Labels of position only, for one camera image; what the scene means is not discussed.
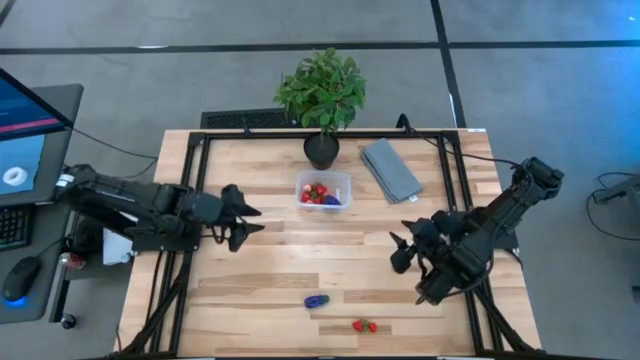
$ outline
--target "wooden tabletop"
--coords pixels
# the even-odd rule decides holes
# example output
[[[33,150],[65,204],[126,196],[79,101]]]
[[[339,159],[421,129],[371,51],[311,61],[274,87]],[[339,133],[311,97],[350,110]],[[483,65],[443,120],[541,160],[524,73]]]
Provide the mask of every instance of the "wooden tabletop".
[[[156,182],[179,183],[188,136],[187,130],[165,133]],[[491,156],[485,132],[460,130],[460,139],[463,152]],[[464,297],[416,306],[420,272],[415,261],[404,275],[395,274],[389,263],[395,245],[388,232],[409,238],[400,220],[447,209],[437,149],[418,139],[391,140],[424,191],[415,203],[389,205],[359,156],[373,141],[340,140],[331,170],[351,175],[353,201],[337,214],[296,205],[296,175],[311,168],[303,140],[212,142],[205,191],[217,195],[224,185],[237,184],[247,203],[263,212],[251,220],[266,229],[251,235],[237,253],[226,244],[202,241],[191,270],[180,356],[473,354]],[[501,191],[494,164],[471,158],[465,164],[474,204],[488,204]],[[452,156],[450,165],[457,180]],[[454,185],[461,205],[459,183]],[[120,322],[124,344],[144,324],[156,257],[145,253],[135,261]],[[491,282],[498,308],[525,341],[539,346],[518,263],[496,251]],[[305,309],[304,298],[316,294],[329,295],[331,302]],[[490,348],[486,316],[478,307]],[[378,332],[356,333],[351,323],[360,318],[375,321]],[[168,347],[172,310],[167,319],[161,349]]]

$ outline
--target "monitor screen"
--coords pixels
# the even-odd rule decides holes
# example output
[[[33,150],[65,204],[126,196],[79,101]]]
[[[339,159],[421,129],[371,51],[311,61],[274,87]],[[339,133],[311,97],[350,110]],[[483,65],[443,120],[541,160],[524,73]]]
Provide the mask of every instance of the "monitor screen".
[[[0,140],[64,130],[70,123],[6,72],[0,72]]]

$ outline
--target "concrete floor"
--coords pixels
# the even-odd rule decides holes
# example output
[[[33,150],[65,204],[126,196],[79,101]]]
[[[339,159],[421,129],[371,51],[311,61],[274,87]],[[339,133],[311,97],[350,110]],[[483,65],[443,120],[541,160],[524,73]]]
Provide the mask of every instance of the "concrete floor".
[[[631,0],[441,3],[449,41],[640,39],[640,6]],[[17,0],[0,27],[0,48],[436,39],[427,0]],[[357,126],[392,126],[400,112],[414,126],[454,126],[438,50],[345,53],[369,79]],[[281,72],[303,56],[12,55],[0,56],[0,66],[29,86],[82,83],[79,129],[155,154],[164,130],[196,128],[202,111],[272,106]],[[559,197],[531,210],[518,228],[543,347],[637,358],[640,305],[630,286],[640,284],[640,244],[594,231],[584,204],[597,174],[640,172],[640,49],[453,50],[452,58],[467,124],[487,128],[494,155],[516,161],[539,156],[567,174]],[[80,162],[114,175],[145,166],[74,135],[67,163]],[[499,172],[508,185],[509,169]],[[624,201],[598,207],[594,215],[603,227],[640,236]],[[72,284],[67,309],[84,319],[76,330],[44,320],[0,325],[0,358],[108,353],[127,282]],[[34,334],[41,340],[25,344]]]

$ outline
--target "plastic container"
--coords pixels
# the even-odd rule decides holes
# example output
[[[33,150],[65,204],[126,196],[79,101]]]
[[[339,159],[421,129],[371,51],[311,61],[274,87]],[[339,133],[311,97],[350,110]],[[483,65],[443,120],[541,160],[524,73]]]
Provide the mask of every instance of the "plastic container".
[[[305,204],[300,202],[302,187],[306,184],[321,183],[335,196],[341,205]],[[303,209],[308,210],[344,210],[351,205],[351,176],[337,171],[305,170],[298,173],[296,180],[296,201]]]

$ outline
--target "folded cloth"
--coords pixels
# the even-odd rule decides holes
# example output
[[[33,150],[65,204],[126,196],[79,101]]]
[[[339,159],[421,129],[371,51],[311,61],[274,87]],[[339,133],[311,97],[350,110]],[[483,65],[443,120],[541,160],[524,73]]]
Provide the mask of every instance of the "folded cloth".
[[[422,185],[387,139],[380,139],[365,147],[360,156],[380,184],[389,204],[403,202],[422,192]]]

